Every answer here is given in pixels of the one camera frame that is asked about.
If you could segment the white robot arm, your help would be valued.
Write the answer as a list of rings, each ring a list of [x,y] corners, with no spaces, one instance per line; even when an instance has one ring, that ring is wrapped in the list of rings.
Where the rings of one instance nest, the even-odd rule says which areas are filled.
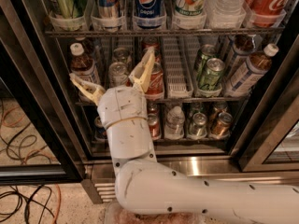
[[[201,213],[231,224],[298,224],[297,187],[187,177],[157,162],[145,98],[154,64],[150,48],[129,76],[133,85],[108,90],[69,75],[97,105],[121,207],[139,215]]]

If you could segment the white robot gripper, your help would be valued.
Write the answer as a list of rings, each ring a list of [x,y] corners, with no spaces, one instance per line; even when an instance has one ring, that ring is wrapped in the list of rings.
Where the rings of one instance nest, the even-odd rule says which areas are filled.
[[[150,86],[154,64],[155,49],[149,47],[129,76],[133,87],[119,86],[108,89],[107,92],[101,85],[83,80],[74,73],[70,73],[69,77],[78,90],[97,105],[102,124],[108,129],[122,120],[147,117],[147,101],[143,92]]]

